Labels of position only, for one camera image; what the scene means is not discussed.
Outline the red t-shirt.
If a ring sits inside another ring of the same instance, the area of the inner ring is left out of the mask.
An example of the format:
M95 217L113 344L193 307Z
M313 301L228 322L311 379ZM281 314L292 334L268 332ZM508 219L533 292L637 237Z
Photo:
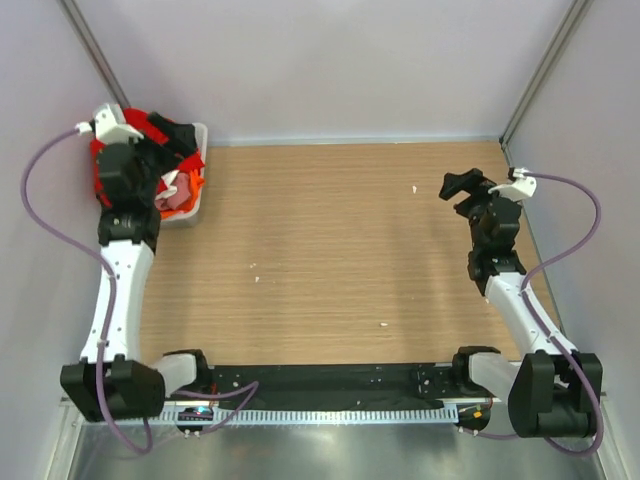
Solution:
M137 108L133 108L133 107L129 107L129 108L125 108L123 110L124 112L124 116L126 118L126 121L133 126L134 128L136 128L137 130L139 130L142 134L144 134L146 137L148 137L150 140L156 142L157 144L164 146L164 143L167 141L167 138L159 131L157 130L153 125L151 125L148 121L147 121L147 115L149 114L149 112L145 112L143 110L137 109ZM179 156L179 158L181 159L180 163L171 171L177 170L180 166L180 164L185 160L188 159L189 157L195 156L198 152L198 147L196 144L196 149L195 150L178 150L177 155ZM156 189L156 195L158 193L158 190L160 188L160 183L161 180L159 182L159 185Z

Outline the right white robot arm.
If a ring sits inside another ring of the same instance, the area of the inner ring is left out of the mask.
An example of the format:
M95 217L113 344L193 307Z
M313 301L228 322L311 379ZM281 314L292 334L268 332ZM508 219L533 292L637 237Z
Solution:
M521 355L513 365L496 352L473 352L450 372L452 387L472 396L485 388L503 401L520 438L602 440L600 407L603 367L583 353L551 320L531 286L536 269L527 270L516 251L525 200L533 197L540 175L512 168L497 184L481 170L447 173L439 196L455 205L470 228L468 273L481 296L505 321Z

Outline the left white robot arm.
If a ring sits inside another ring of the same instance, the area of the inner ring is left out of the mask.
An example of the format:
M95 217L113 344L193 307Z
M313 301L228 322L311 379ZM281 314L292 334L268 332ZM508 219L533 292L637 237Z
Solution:
M60 374L64 392L89 422L155 417L179 390L199 400L212 387L199 349L166 353L153 365L140 360L143 297L161 228L156 190L162 175L189 155L199 156L207 139L201 123L179 124L157 113L145 119L162 139L130 123L107 127L100 117L93 121L102 273L80 359Z

